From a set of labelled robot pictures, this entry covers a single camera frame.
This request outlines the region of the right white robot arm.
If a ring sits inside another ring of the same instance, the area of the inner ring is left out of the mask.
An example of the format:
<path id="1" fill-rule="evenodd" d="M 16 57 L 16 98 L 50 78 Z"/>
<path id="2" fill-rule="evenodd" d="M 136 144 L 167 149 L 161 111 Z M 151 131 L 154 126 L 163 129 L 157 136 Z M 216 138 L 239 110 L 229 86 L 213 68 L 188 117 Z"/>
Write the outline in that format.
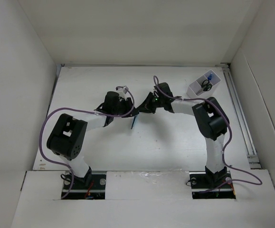
<path id="1" fill-rule="evenodd" d="M 169 85 L 163 82 L 154 87 L 154 91 L 147 95 L 137 110 L 140 113 L 154 114 L 157 108 L 163 108 L 170 113 L 194 116 L 198 129 L 206 141 L 205 182 L 210 187 L 216 187 L 227 173 L 222 154 L 229 119 L 216 98 L 200 98 L 199 100 L 201 103 L 195 103 L 197 98 L 187 99 L 173 96 Z"/>

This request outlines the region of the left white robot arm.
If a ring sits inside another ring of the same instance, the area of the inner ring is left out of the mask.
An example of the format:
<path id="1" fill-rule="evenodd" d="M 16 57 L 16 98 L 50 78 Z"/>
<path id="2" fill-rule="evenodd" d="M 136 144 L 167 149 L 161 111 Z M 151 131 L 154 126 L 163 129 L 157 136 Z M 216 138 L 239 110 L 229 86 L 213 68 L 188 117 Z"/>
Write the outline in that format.
<path id="1" fill-rule="evenodd" d="M 81 154 L 86 132 L 107 127 L 115 118 L 130 118 L 138 111 L 126 86 L 107 92 L 104 102 L 93 112 L 76 110 L 78 116 L 61 114 L 47 140 L 47 148 L 70 167 L 75 183 L 87 188 L 92 181 L 92 169 Z"/>

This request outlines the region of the black handled scissors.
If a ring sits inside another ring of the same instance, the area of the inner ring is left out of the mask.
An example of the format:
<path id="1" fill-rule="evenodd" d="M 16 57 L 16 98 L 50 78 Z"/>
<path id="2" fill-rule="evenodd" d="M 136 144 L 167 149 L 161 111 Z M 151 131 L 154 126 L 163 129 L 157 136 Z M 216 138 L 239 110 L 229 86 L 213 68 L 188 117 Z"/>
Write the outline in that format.
<path id="1" fill-rule="evenodd" d="M 206 79 L 201 83 L 201 88 L 197 91 L 196 95 L 199 95 L 202 92 L 207 92 L 211 90 L 211 88 L 212 88 L 211 82 Z"/>

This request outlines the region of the blue grey pen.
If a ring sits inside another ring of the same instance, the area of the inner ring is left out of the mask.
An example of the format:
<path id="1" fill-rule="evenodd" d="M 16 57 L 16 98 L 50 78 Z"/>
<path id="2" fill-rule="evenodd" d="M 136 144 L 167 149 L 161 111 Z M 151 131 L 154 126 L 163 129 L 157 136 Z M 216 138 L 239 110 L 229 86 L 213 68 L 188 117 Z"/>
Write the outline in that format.
<path id="1" fill-rule="evenodd" d="M 130 128 L 131 130 L 133 129 L 133 127 L 134 127 L 134 125 L 136 123 L 137 117 L 138 117 L 138 115 L 134 116 L 134 118 L 133 118 L 133 121 L 132 121 L 132 124 L 131 124 L 131 128 Z"/>

